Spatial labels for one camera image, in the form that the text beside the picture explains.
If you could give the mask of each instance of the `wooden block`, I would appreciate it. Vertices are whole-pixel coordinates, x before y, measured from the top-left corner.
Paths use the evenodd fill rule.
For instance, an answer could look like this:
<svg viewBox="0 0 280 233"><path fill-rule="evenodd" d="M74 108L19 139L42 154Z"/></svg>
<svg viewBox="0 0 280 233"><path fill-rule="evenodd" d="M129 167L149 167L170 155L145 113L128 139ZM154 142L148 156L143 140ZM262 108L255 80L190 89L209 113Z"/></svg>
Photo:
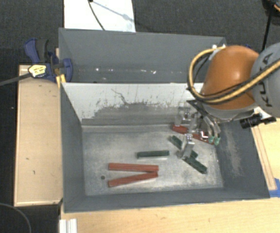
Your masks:
<svg viewBox="0 0 280 233"><path fill-rule="evenodd" d="M133 175L133 176L128 176L124 178L119 178L115 180L110 180L108 181L108 186L109 187L114 187L118 185L123 185L123 184L130 184L134 182L139 182L139 181L144 181L148 179L153 179L157 178L158 173L157 172L149 172L149 173L144 173L144 174L139 174L139 175Z"/></svg>
<svg viewBox="0 0 280 233"><path fill-rule="evenodd" d="M108 169L113 170L113 171L157 172L158 166L157 165L109 163Z"/></svg>

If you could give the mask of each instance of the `red wooden block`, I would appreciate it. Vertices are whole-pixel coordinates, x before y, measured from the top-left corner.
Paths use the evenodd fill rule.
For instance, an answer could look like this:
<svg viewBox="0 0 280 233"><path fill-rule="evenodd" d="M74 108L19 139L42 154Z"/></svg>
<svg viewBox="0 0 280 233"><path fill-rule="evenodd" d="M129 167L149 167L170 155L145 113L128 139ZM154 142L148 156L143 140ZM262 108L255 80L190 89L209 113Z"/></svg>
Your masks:
<svg viewBox="0 0 280 233"><path fill-rule="evenodd" d="M157 172L149 172L149 173L144 173L144 174L128 176L128 177L124 177L124 178L119 178L119 179L115 179L115 180L110 180L107 182L107 184L109 187L114 187L114 186L118 186L118 185L130 184L130 183L144 181L144 180L153 179L153 178L157 178L157 177L158 177Z"/></svg>

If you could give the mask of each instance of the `wooden table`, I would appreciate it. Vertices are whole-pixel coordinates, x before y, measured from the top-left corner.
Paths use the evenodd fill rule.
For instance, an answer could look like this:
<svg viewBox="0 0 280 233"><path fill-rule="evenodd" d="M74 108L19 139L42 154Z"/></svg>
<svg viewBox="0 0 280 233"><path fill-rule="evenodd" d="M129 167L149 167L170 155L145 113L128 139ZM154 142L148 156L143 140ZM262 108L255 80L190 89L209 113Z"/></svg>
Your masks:
<svg viewBox="0 0 280 233"><path fill-rule="evenodd" d="M20 74L24 74L25 69L26 66L20 66ZM15 206L58 204L62 198L58 107L56 84L32 78L19 82ZM270 168L263 154L263 168L269 177L268 186L273 186L271 172L280 179L280 119L271 125L260 125L254 134L258 134L258 129L271 165ZM280 198L62 212L61 218L76 218L78 233L280 233Z"/></svg>

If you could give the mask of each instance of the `black carpet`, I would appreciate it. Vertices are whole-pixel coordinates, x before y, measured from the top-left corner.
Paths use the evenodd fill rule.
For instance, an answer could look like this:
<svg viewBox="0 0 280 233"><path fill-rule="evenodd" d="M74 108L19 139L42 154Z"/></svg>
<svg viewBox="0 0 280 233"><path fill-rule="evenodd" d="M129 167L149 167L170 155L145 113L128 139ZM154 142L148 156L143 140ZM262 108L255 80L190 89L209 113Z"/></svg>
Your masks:
<svg viewBox="0 0 280 233"><path fill-rule="evenodd" d="M132 0L138 32L224 36L229 44L248 44L259 51L266 26L262 0ZM0 81L18 73L23 51L31 38L58 46L63 27L63 0L0 0ZM274 17L268 45L280 42L280 17ZM0 88L0 202L12 204L16 144L16 84ZM33 233L57 230L58 207L23 209ZM26 233L17 212L0 207L0 233Z"/></svg>

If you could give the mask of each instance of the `blue clamp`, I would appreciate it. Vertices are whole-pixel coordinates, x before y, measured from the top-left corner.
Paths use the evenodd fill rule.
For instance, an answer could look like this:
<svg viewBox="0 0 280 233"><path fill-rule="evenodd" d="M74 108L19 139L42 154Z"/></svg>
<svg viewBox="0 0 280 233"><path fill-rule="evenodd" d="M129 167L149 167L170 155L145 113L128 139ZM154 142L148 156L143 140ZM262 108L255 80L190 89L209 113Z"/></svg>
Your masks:
<svg viewBox="0 0 280 233"><path fill-rule="evenodd" d="M280 180L276 179L276 178L274 178L274 180L275 180L277 189L269 191L270 197L271 198L280 198Z"/></svg>
<svg viewBox="0 0 280 233"><path fill-rule="evenodd" d="M26 55L31 59L32 64L42 64L46 66L46 73L39 75L37 78L47 79L52 82L56 82L56 76L54 70L59 69L60 74L65 74L66 81L70 82L73 74L73 66L71 59L63 59L62 63L59 63L58 57L55 53L47 51L48 40L31 38L24 44L24 51Z"/></svg>

